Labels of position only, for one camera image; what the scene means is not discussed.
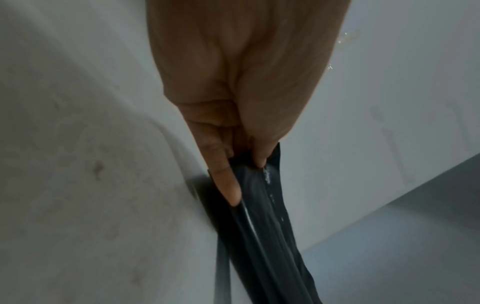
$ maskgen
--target hand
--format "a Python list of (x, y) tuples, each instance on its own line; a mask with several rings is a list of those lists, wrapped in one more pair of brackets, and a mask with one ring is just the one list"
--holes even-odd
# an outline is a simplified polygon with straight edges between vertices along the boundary
[(263, 167), (332, 53), (350, 0), (148, 0), (153, 58), (219, 191), (242, 197), (228, 159)]

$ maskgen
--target black plastic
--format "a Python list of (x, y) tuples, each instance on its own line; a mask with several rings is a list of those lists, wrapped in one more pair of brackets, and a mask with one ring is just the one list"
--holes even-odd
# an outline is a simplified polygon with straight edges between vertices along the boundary
[(280, 146), (264, 169), (249, 154), (230, 162), (242, 202), (229, 207), (211, 183), (200, 196), (253, 304), (321, 304), (295, 242), (280, 182)]

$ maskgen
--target black plastic bag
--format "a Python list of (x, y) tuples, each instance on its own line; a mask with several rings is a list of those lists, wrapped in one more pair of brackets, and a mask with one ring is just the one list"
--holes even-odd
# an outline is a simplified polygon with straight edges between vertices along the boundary
[(249, 154), (230, 164), (242, 190), (239, 206), (230, 207), (211, 182), (197, 189), (253, 304), (321, 304), (284, 205), (280, 145), (264, 169)]

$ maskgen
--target wall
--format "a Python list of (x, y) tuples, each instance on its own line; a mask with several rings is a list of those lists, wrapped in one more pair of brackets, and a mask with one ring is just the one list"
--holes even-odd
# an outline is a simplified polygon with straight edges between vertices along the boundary
[(480, 155), (315, 245), (328, 304), (480, 302)]
[[(143, 1), (6, 1), (202, 163), (162, 95)], [(332, 69), (282, 142), (300, 248), (480, 152), (479, 13), (476, 0), (353, 0)]]

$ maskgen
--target shiny black material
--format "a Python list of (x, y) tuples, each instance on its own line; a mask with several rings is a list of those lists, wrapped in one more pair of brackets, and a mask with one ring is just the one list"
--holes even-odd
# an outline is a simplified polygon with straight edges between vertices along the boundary
[(230, 162), (242, 202), (229, 207), (217, 189), (200, 197), (254, 304), (321, 304), (295, 243), (280, 183), (280, 146), (264, 169), (249, 154)]

